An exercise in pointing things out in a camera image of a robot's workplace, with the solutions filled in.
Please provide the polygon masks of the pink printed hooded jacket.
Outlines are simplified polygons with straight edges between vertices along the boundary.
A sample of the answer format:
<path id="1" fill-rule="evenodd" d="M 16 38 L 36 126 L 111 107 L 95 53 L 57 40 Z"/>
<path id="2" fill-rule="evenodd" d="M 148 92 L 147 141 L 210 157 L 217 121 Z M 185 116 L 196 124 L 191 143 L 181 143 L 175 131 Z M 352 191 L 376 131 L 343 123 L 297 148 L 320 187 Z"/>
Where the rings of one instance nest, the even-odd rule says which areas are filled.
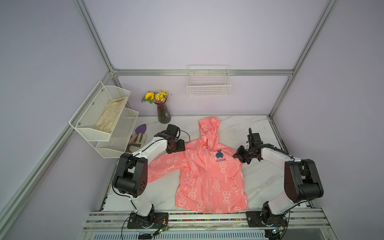
<path id="1" fill-rule="evenodd" d="M 176 206 L 204 214 L 229 214 L 248 208 L 243 164 L 236 151 L 219 142 L 220 120 L 199 120 L 200 138 L 183 152 L 163 154 L 149 163 L 148 181 L 179 170 Z"/>

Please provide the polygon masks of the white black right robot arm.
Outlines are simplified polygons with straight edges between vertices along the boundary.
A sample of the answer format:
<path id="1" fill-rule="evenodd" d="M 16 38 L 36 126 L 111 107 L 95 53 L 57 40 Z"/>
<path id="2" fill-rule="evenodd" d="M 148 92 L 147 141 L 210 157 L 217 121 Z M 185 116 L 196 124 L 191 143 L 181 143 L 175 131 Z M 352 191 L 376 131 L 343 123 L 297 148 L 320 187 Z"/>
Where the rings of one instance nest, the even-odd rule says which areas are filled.
<path id="1" fill-rule="evenodd" d="M 249 165 L 253 159 L 268 161 L 284 172 L 284 191 L 263 204 L 260 211 L 246 212 L 249 227 L 287 227 L 286 214 L 294 207 L 324 195 L 316 164 L 311 159 L 295 158 L 272 144 L 265 144 L 260 134 L 249 128 L 246 146 L 240 146 L 234 158 Z"/>

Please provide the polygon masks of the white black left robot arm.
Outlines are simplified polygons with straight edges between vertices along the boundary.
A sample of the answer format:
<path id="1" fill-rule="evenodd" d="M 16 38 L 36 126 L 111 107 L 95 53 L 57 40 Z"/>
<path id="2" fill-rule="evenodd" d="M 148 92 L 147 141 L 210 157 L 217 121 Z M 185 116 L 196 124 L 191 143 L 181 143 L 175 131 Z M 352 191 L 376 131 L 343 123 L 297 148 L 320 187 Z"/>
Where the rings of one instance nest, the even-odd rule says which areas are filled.
<path id="1" fill-rule="evenodd" d="M 172 154 L 185 151 L 185 141 L 180 139 L 180 133 L 179 127 L 169 124 L 166 130 L 157 133 L 143 148 L 120 156 L 112 179 L 112 190 L 131 201 L 135 214 L 148 217 L 153 211 L 153 205 L 145 194 L 149 162 L 162 152 Z"/>

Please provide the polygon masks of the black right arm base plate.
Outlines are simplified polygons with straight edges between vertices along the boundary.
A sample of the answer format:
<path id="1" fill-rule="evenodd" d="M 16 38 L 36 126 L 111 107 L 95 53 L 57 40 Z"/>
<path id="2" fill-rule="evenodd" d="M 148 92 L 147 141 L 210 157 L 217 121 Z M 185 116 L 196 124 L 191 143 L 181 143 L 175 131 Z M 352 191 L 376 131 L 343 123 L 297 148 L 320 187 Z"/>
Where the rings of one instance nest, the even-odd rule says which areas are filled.
<path id="1" fill-rule="evenodd" d="M 246 219 L 250 228 L 286 227 L 288 225 L 285 215 L 273 215 L 263 211 L 247 211 Z"/>

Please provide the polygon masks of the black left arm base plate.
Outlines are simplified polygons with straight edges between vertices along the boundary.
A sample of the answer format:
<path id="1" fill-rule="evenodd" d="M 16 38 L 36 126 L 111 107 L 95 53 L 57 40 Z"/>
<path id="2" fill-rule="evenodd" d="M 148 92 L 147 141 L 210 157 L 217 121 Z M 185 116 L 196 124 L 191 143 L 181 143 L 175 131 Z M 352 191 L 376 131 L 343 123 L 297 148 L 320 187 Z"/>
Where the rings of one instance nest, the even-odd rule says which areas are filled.
<path id="1" fill-rule="evenodd" d="M 169 213 L 150 213 L 147 217 L 139 216 L 131 212 L 127 223 L 127 229 L 158 229 L 167 224 L 169 221 Z"/>

